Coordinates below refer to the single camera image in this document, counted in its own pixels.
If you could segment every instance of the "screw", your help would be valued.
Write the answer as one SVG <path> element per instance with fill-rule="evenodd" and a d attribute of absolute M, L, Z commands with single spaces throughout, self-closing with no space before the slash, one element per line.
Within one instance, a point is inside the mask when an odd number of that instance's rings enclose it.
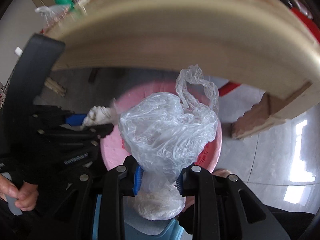
<path fill-rule="evenodd" d="M 91 141 L 91 144 L 94 146 L 98 146 L 98 143 L 96 141 Z"/>
<path fill-rule="evenodd" d="M 120 166 L 117 167 L 117 171 L 118 172 L 124 172 L 126 169 L 127 168 L 125 166 L 123 166 L 123 165 L 120 165 Z"/>
<path fill-rule="evenodd" d="M 81 181 L 87 181 L 89 179 L 89 176 L 87 174 L 82 174 L 79 179 Z"/>
<path fill-rule="evenodd" d="M 201 171 L 201 167 L 195 165 L 195 166 L 192 166 L 192 167 L 191 167 L 191 170 L 194 171 L 194 172 L 200 172 L 200 171 Z"/>
<path fill-rule="evenodd" d="M 228 179 L 230 179 L 230 180 L 233 181 L 233 182 L 236 182 L 236 181 L 238 181 L 238 176 L 235 175 L 235 174 L 230 174 L 230 175 L 228 176 Z"/>

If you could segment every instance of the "human hand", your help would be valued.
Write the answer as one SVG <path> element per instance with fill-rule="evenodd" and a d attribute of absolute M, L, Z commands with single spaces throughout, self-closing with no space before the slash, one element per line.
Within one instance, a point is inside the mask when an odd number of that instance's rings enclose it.
<path fill-rule="evenodd" d="M 39 195 L 38 185 L 24 182 L 18 190 L 10 180 L 0 175 L 0 197 L 6 200 L 5 195 L 16 198 L 15 205 L 22 211 L 31 211 L 35 208 Z"/>

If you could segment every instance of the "gray handle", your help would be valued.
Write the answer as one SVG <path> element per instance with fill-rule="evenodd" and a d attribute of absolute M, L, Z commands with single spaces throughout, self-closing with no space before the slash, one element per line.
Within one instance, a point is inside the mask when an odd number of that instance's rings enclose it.
<path fill-rule="evenodd" d="M 1 173 L 2 176 L 6 177 L 8 180 L 12 180 L 11 176 L 9 173 L 4 172 Z M 8 202 L 8 207 L 11 211 L 12 214 L 16 215 L 16 216 L 20 216 L 22 215 L 22 211 L 20 208 L 17 208 L 16 205 L 14 204 L 14 202 L 17 200 L 16 198 L 10 197 L 8 195 L 5 195 L 7 202 Z"/>

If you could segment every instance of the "wooden table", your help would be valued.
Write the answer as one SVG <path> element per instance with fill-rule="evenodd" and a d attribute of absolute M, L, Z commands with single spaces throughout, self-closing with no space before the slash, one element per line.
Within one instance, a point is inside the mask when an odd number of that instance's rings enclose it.
<path fill-rule="evenodd" d="M 265 90 L 234 123 L 234 138 L 320 102 L 319 44 L 278 0 L 92 0 L 46 35 L 66 43 L 53 71 L 198 64 L 206 75 Z"/>

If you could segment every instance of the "plastic bag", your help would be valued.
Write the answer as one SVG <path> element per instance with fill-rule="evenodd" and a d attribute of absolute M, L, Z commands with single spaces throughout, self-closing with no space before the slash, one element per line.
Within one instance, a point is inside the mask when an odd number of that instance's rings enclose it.
<path fill-rule="evenodd" d="M 174 185 L 166 183 L 159 191 L 147 194 L 140 190 L 134 198 L 133 208 L 148 220 L 167 220 L 177 216 L 186 204 Z"/>
<path fill-rule="evenodd" d="M 50 7 L 41 6 L 35 9 L 36 13 L 40 13 L 44 17 L 43 29 L 51 27 L 54 23 L 59 22 L 67 12 L 69 11 L 70 5 L 53 5 Z"/>
<path fill-rule="evenodd" d="M 204 86 L 210 107 L 188 93 L 187 82 Z M 146 193 L 158 192 L 167 182 L 175 182 L 181 170 L 195 162 L 204 146 L 215 138 L 216 85 L 204 80 L 196 65 L 181 70 L 176 91 L 178 96 L 165 92 L 151 94 L 119 118 L 126 150 L 145 171 L 141 189 Z"/>

